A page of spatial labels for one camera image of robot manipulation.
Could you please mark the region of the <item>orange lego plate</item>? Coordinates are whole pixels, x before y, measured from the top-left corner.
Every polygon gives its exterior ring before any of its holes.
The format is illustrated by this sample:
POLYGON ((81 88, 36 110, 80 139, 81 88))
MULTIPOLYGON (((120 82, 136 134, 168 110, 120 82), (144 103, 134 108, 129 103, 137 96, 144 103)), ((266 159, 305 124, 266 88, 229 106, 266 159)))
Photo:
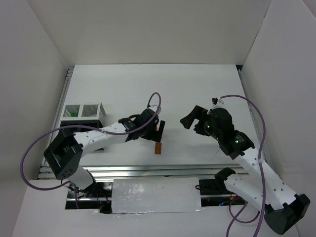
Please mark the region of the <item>orange lego plate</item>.
POLYGON ((155 155, 161 155, 162 151, 162 143, 161 142, 156 142, 155 144, 155 155))

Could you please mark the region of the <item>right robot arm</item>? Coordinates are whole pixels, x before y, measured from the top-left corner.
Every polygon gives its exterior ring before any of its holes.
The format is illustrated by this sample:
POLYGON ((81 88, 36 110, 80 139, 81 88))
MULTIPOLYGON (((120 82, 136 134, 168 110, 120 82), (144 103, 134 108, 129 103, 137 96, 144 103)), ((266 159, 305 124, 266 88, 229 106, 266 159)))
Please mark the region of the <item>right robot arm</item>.
POLYGON ((180 123, 185 129, 190 129, 194 120, 198 120, 194 127, 197 134, 217 140, 224 154, 261 181, 263 186, 257 188, 231 168, 224 168, 215 175, 228 191, 262 211, 265 222, 275 233, 286 233, 305 216, 310 199, 292 190, 265 160, 258 157, 254 143, 245 133, 235 129, 232 116, 225 108, 215 106, 207 110, 195 106, 186 117, 180 119, 180 123))

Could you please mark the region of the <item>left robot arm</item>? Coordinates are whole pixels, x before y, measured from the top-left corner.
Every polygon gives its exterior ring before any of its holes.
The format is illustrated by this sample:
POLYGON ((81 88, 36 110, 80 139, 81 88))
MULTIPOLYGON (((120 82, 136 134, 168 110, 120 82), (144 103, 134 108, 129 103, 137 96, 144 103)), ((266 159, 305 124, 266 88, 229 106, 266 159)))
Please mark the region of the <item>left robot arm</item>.
POLYGON ((99 186, 92 174, 80 165, 81 158, 98 149, 139 138, 160 142, 165 125, 159 120, 160 111, 158 106, 149 106, 141 114, 97 130, 73 133, 63 129, 43 155, 57 180, 69 180, 86 197, 95 197, 99 186))

